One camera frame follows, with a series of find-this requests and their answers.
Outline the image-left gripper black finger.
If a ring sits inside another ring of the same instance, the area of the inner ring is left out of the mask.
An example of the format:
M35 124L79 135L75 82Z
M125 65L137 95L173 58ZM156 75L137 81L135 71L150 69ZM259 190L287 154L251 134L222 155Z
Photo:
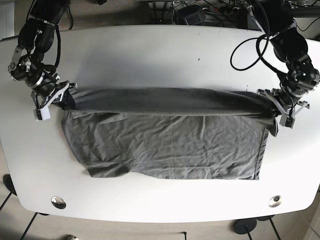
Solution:
M61 101L57 103L57 106L63 110L74 110L76 103L70 92L65 91L63 93Z

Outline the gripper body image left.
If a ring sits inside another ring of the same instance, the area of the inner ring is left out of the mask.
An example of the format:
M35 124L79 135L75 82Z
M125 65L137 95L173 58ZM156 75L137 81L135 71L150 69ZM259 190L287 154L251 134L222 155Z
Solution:
M34 105L35 105L35 109L42 109L42 108L45 108L45 107L49 107L51 104L55 105L58 107L58 102L62 100L62 96L63 96L63 93L65 91L69 91L70 93L70 90L74 90L74 89L77 89L78 88L78 84L77 83L71 83L69 81L63 81L59 84L57 84L52 93L50 93L48 96L44 97L42 96L42 102L40 103L39 102L39 94L36 93L35 91L32 91L31 92L31 97L32 97L32 100L34 102Z

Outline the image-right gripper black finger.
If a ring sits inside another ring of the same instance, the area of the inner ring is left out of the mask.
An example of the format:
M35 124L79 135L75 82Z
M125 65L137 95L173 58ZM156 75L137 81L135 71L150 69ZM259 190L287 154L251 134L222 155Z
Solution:
M268 108L268 117L269 118L276 118L279 115L279 110L275 106L270 106Z

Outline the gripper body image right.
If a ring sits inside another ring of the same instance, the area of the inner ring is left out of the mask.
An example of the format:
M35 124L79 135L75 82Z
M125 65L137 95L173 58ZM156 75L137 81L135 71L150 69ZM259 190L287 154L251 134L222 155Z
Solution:
M272 90L258 89L256 93L270 100L282 114L282 118L295 119L296 115L303 109L310 108L307 101L301 101L300 99L294 101L294 98L286 90L277 88Z

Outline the black robot arm image left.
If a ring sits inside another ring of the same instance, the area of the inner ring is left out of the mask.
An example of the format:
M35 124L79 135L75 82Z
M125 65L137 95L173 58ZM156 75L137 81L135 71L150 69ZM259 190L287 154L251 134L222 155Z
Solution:
M76 106L70 89L77 85L59 82L57 74L62 46L59 22L69 5L68 0L32 1L8 66L10 76L17 82L25 82L31 89L37 110L50 104L63 110L73 110ZM44 64L45 53L54 40L57 40L55 63Z

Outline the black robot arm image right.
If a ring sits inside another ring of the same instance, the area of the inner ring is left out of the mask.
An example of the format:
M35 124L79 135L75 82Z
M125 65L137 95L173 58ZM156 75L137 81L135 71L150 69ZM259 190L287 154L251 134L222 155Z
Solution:
M296 104L320 83L320 73L308 55L307 41L298 33L296 21L284 9L282 1L245 0L243 5L264 31L276 57L287 66L288 72L284 73L263 60L280 80L281 88L273 99L288 126L294 122Z

